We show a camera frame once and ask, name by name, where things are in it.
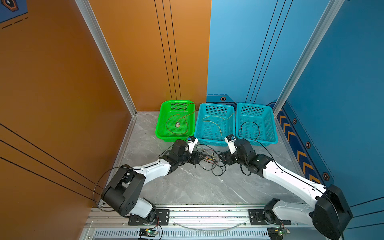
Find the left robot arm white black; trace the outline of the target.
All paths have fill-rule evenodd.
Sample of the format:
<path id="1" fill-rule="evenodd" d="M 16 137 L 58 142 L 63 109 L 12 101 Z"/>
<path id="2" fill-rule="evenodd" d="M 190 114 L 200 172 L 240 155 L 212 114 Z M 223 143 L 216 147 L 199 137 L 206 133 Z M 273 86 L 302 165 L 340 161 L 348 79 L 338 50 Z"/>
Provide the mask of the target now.
<path id="1" fill-rule="evenodd" d="M 156 218 L 157 207 L 150 201 L 140 198 L 143 186 L 160 177 L 167 176 L 178 167 L 200 163 L 199 153 L 194 150 L 198 139 L 190 136 L 185 141 L 176 140 L 171 149 L 147 165 L 131 167 L 122 165 L 103 189 L 101 200 L 106 202 L 120 216 L 137 216 L 145 223 Z"/>

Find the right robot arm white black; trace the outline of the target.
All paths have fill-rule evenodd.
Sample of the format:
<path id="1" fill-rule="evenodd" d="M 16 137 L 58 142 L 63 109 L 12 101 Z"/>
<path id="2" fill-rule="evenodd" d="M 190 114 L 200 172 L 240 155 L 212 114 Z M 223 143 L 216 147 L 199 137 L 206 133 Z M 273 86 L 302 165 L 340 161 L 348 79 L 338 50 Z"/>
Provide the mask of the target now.
<path id="1" fill-rule="evenodd" d="M 239 164 L 250 174 L 272 181 L 299 197 L 303 203 L 295 204 L 272 199 L 264 207 L 269 224 L 292 221 L 314 227 L 331 240 L 339 240 L 353 218 L 343 191 L 335 186 L 328 187 L 305 179 L 284 168 L 269 155 L 256 154 L 246 139 L 234 135 L 225 137 L 229 150 L 222 153 L 226 165 Z"/>

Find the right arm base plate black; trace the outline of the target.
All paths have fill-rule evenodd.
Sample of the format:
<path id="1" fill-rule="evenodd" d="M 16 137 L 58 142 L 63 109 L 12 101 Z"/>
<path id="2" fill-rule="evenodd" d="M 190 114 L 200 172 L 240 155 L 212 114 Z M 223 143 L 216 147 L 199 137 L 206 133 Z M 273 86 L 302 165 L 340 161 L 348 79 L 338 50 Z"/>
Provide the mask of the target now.
<path id="1" fill-rule="evenodd" d="M 252 226 L 258 226 L 258 225 L 291 225 L 292 222 L 289 220 L 279 220 L 273 212 L 271 211 L 265 211 L 264 209 L 249 209 L 249 220 Z"/>

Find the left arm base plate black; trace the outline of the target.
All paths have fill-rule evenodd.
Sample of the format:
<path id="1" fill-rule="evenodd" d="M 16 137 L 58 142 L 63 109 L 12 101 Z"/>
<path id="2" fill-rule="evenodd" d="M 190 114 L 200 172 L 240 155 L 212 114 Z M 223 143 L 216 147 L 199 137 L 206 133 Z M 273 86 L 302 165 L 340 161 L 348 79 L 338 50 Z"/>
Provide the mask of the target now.
<path id="1" fill-rule="evenodd" d="M 170 210 L 169 209 L 156 209 L 151 211 L 149 215 L 145 218 L 140 217 L 139 215 L 130 215 L 129 217 L 129 226 L 154 226 L 160 224 L 161 226 L 167 226 L 170 219 Z"/>

